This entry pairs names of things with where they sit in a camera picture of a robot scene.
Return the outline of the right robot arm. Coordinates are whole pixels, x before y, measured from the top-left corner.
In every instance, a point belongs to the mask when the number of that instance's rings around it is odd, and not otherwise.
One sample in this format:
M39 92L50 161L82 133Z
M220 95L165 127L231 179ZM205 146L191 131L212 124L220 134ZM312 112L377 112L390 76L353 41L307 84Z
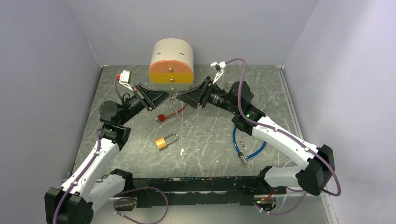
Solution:
M190 107L212 104L231 112L234 126L250 136L272 145L295 162L294 167L267 166L257 176L257 189L264 194L278 187L299 187L319 196L335 173L333 150L318 147L291 134L252 105L254 95L247 82L236 82L230 91L220 89L207 77L204 82L177 95Z

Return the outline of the red cable lock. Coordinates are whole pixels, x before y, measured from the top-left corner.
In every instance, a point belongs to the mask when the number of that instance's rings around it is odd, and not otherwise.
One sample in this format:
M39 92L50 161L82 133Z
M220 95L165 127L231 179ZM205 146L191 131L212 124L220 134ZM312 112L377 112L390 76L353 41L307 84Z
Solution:
M179 113L181 113L185 108L187 104L183 104L183 106L180 109L175 110L173 113L170 114L159 114L155 117L155 121L163 122L173 116L177 116Z

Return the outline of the padlock keys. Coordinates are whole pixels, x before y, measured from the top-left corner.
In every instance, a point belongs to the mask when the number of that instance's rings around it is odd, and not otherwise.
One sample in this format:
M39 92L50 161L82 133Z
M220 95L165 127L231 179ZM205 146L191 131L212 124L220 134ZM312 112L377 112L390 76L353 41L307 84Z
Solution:
M170 103L171 103L173 112L174 112L174 113L177 113L177 104L176 104L176 97L175 97L175 95L172 95L172 96L170 97Z

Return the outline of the brass padlock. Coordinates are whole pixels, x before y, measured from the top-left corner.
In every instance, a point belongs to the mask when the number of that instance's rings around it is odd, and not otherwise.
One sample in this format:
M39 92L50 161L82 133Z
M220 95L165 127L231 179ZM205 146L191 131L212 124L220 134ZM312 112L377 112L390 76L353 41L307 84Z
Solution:
M155 140L155 144L156 144L158 150L161 151L161 150L167 148L169 145L174 144L176 141L178 141L178 139L179 139L179 136L177 133L171 133L165 137L157 138Z

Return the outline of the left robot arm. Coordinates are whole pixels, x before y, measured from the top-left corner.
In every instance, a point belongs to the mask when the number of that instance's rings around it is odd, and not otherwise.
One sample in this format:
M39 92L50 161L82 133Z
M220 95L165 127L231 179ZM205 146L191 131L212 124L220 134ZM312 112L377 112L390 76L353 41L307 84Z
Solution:
M44 196L46 222L49 224L89 224L94 214L116 194L133 192L133 175L116 169L97 183L108 163L127 143L131 128L124 124L142 110L152 111L173 95L171 91L134 85L121 102L107 100L99 108L102 127L96 143L83 163L58 188L49 188Z

